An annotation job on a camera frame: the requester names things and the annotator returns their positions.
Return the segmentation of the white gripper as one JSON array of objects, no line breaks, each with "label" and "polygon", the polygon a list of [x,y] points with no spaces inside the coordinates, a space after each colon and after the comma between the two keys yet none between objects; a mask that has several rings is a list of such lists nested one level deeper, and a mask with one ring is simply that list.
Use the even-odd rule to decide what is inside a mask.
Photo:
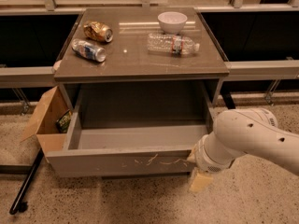
[{"label": "white gripper", "polygon": [[[231,166],[234,155],[214,133],[210,133],[204,135],[195,145],[187,161],[196,163],[198,168],[204,172],[217,174]],[[191,192],[199,192],[213,181],[211,175],[200,171],[198,168],[192,170],[189,179],[189,191]]]}]

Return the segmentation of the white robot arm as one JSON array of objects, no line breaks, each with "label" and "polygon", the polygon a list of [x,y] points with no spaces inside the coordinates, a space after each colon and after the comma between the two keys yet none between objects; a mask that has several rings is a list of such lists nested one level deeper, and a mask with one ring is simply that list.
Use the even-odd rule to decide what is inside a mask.
[{"label": "white robot arm", "polygon": [[214,119],[212,132],[195,144],[187,158],[196,165],[189,190],[203,190],[214,174],[247,154],[299,175],[298,134],[280,130],[276,117],[267,109],[229,109]]}]

